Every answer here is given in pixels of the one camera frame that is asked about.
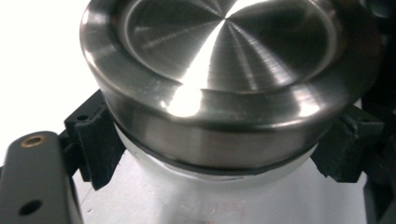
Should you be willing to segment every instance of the round lid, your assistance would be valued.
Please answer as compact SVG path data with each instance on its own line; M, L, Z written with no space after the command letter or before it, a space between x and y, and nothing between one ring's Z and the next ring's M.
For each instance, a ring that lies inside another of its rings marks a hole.
M312 147L318 139L307 136L313 134L307 125L321 135L368 90L380 44L357 1L93 0L82 21L81 45L116 122L166 158L203 166L217 162L188 159L202 147L179 146L172 138L165 145L187 149L151 146L156 140L147 136L166 132L166 122L173 123L175 133L197 134L199 128L281 136L288 129L293 139L304 139L288 150L260 142L274 157L266 153L262 161L240 165L248 167ZM150 119L141 131L131 121L136 111L162 120L163 126L153 127L156 119ZM227 137L205 146L220 147L219 141ZM240 152L235 159L250 154L245 148L232 150ZM230 159L224 167L232 164L237 162Z

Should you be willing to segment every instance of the stainless steel lid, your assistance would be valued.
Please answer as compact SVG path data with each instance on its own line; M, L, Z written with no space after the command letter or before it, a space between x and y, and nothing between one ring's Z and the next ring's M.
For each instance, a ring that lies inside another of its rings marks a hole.
M380 46L345 0L92 0L81 45L131 140L223 171L306 152L374 83Z

